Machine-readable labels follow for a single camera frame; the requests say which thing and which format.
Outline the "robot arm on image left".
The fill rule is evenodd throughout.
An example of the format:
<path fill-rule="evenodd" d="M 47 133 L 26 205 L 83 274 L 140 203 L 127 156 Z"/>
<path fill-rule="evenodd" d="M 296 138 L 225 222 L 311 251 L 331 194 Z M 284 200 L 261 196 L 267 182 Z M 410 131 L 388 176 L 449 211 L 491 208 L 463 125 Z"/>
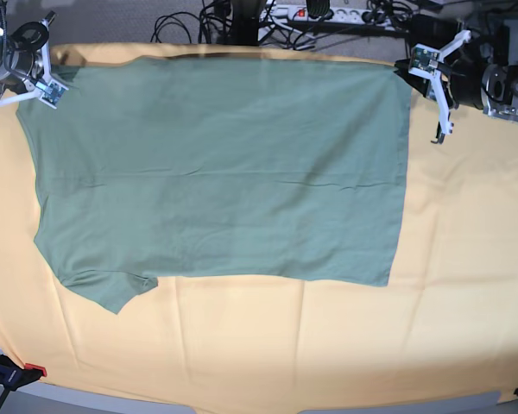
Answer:
<path fill-rule="evenodd" d="M 49 25 L 56 13 L 39 22 L 8 29 L 6 2 L 0 1 L 0 90 L 16 94 L 44 92 L 49 84 Z"/>

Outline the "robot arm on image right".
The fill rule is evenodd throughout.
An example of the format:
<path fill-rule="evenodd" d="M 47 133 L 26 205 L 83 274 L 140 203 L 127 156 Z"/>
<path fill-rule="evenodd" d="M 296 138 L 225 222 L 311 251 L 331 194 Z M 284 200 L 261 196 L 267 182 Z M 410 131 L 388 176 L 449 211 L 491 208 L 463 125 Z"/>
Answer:
<path fill-rule="evenodd" d="M 474 28 L 427 15 L 409 22 L 409 56 L 395 62 L 395 72 L 438 105 L 437 144 L 452 132 L 451 113 L 461 106 L 518 125 L 518 16 L 498 13 L 483 13 Z"/>

